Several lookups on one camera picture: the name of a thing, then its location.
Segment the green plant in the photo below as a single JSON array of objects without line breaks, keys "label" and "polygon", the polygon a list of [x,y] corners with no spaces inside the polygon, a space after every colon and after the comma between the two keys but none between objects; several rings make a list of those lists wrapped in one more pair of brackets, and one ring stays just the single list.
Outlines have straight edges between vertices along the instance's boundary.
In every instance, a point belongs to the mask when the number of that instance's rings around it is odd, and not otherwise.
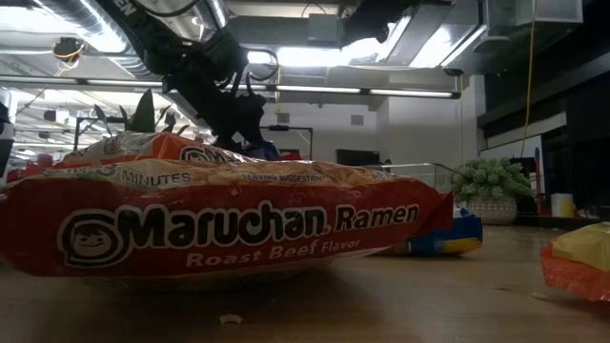
[{"label": "green plant", "polygon": [[457,169],[452,188],[457,201],[473,196],[531,195],[530,180],[523,175],[521,164],[508,158],[477,159]]}]

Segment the ramen package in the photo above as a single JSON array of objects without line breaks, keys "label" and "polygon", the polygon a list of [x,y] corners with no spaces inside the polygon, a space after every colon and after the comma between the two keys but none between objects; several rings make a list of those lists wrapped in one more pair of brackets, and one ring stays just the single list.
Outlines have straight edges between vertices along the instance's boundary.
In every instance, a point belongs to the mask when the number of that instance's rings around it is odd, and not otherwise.
[{"label": "ramen package", "polygon": [[591,301],[610,300],[610,224],[566,233],[542,249],[547,285]]},{"label": "ramen package", "polygon": [[0,255],[33,275],[174,282],[298,270],[451,225],[451,195],[412,178],[154,137],[144,152],[100,142],[9,184]]}]

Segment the cartoon face logo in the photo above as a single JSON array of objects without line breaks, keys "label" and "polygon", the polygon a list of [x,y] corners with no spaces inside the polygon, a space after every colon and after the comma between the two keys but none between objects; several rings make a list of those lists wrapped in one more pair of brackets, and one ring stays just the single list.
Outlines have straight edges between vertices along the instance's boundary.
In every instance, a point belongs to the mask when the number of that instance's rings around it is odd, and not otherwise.
[{"label": "cartoon face logo", "polygon": [[129,245],[116,229],[112,212],[75,212],[64,221],[57,238],[66,264],[72,267],[107,267],[128,255]]}]

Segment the ceiling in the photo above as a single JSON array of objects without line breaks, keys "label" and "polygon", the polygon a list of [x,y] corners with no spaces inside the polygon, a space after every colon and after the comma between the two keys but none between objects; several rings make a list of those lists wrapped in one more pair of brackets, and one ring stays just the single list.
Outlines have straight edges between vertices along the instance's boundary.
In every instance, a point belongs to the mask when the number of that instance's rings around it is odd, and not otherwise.
[{"label": "ceiling", "polygon": [[[66,69],[50,53],[52,44],[60,37],[86,40],[87,37],[84,37],[82,31],[76,30],[73,25],[49,15],[36,6],[23,7],[24,4],[35,4],[40,1],[10,0],[0,3],[3,5],[0,6],[0,74],[54,76],[61,72],[62,77],[133,80],[133,75],[127,72],[131,70],[125,66],[141,65],[141,60],[137,56],[132,53],[110,56],[104,54],[99,45],[95,46],[89,41],[78,65]],[[151,9],[162,12],[180,9],[191,2],[191,0],[140,1]],[[217,0],[208,1],[219,4]],[[311,39],[310,23],[313,23],[314,19],[310,21],[310,15],[315,18],[314,14],[326,12],[331,17],[336,16],[340,12],[350,12],[357,2],[356,0],[322,0],[308,5],[302,0],[226,0],[224,4],[227,27],[240,44],[249,48],[273,50],[279,54],[282,67],[278,77],[269,81],[271,83],[426,91],[456,89],[455,78],[448,76],[437,66],[444,60],[449,60],[452,53],[465,43],[469,46],[467,48],[470,48],[470,45],[475,45],[478,41],[478,36],[475,37],[475,34],[481,29],[484,21],[479,1],[458,0],[453,2],[453,6],[449,6],[451,0],[423,0],[416,10],[406,11],[402,20],[389,26],[390,38],[384,44],[367,40],[367,44],[359,42],[362,44],[357,47],[353,45],[343,51],[332,50],[333,53],[340,54],[342,61],[346,55],[348,58],[340,63],[325,64],[324,62],[331,59],[329,51],[320,49],[319,42]],[[204,17],[197,17],[196,12],[189,11],[175,18],[164,19],[164,22],[181,36],[199,39],[202,34],[200,26],[202,20],[207,24]],[[325,54],[304,55],[298,50],[303,48],[308,48],[308,51],[316,49]],[[288,58],[289,52],[292,52],[295,58]],[[487,55],[485,58],[473,55],[472,49],[467,49],[454,57],[453,62],[446,64],[445,67],[463,69],[467,73],[481,72],[490,63],[491,58]],[[322,63],[318,66],[303,65],[311,64],[314,60]],[[254,63],[249,68],[257,74],[267,72],[264,64]],[[32,144],[65,142],[67,146],[61,149],[57,146],[52,146],[50,149],[36,147],[36,151],[55,152],[70,150],[69,144],[73,140],[73,120],[65,123],[46,122],[43,119],[45,109],[70,110],[72,114],[90,115],[92,106],[96,104],[108,115],[116,115],[119,105],[128,111],[133,111],[141,94],[141,92],[107,92],[88,88],[41,91],[39,88],[24,86],[10,89],[18,95],[20,106],[31,101],[37,94],[41,94],[30,108],[19,114],[17,141]],[[269,92],[264,95],[271,102],[361,104],[368,105],[372,111],[376,110],[384,100],[379,96],[307,92]],[[169,106],[172,102],[168,95],[156,94],[154,97],[154,104],[158,109]],[[189,118],[193,118],[193,113],[190,112],[190,108],[180,103],[178,105],[173,106],[173,111],[176,111],[179,117],[177,126],[191,124]],[[38,133],[43,130],[51,133],[51,140],[39,137]],[[90,144],[98,140],[103,133],[104,130],[93,128],[83,135],[81,142]],[[188,130],[186,134],[195,135],[197,131]]]}]

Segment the white vase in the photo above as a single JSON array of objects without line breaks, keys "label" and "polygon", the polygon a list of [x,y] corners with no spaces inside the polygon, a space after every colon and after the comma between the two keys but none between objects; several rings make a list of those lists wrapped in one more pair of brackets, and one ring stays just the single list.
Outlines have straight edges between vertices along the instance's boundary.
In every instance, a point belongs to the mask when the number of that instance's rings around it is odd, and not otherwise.
[{"label": "white vase", "polygon": [[517,201],[513,196],[473,196],[466,201],[466,209],[487,225],[510,225],[517,218]]}]

